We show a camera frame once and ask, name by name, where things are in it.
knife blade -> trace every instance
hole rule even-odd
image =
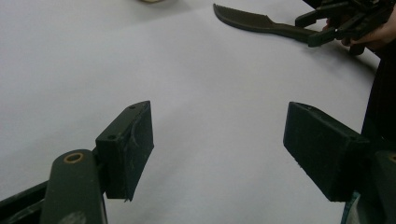
[[[219,20],[232,27],[246,31],[282,35],[304,43],[308,43],[308,37],[310,35],[317,33],[317,31],[273,22],[266,15],[250,13],[216,4],[213,4],[213,9]]]

black object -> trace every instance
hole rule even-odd
[[[292,25],[275,23],[266,15],[240,11],[219,5],[213,5],[213,8],[219,20],[242,30],[282,35],[304,43],[308,43],[309,36],[317,33],[316,31],[302,29]]]
[[[107,223],[103,193],[132,200],[153,148],[150,102],[128,106],[93,151],[63,154],[49,181],[0,202],[0,223]]]
[[[357,191],[359,203],[375,209],[373,223],[396,223],[393,79],[391,72],[375,77],[361,134],[313,106],[290,103],[284,135],[288,152],[331,202],[348,202]]]
[[[304,0],[315,10],[299,16],[295,26],[273,23],[267,16],[214,5],[216,16],[243,30],[283,35],[318,47],[334,39],[359,39],[388,21],[394,0]],[[320,32],[305,29],[317,20],[330,18],[328,29]],[[350,49],[353,55],[364,52],[363,45]]]

hand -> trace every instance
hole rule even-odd
[[[351,40],[351,45],[365,44],[368,49],[380,49],[396,39],[396,6],[390,15],[388,22],[382,24],[370,34],[361,39]]]

table surface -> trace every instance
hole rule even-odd
[[[219,21],[213,3],[293,24],[286,0],[0,1],[0,200],[95,147],[128,105],[151,101],[155,148],[109,223],[339,223],[283,147],[288,103],[359,132],[378,59]],[[324,21],[313,25],[321,29]]]

screw hole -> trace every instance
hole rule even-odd
[[[111,134],[111,135],[109,135],[109,136],[107,137],[107,139],[109,139],[109,140],[114,140],[114,139],[116,139],[116,138],[117,138],[117,136],[114,135],[114,134]]]
[[[396,163],[396,154],[392,153],[391,155],[389,155],[389,159]]]
[[[82,161],[82,158],[84,157],[84,155],[80,152],[76,152],[76,153],[72,153],[70,155],[67,155],[64,158],[64,162],[65,163],[69,163],[69,164],[73,164],[79,161]]]

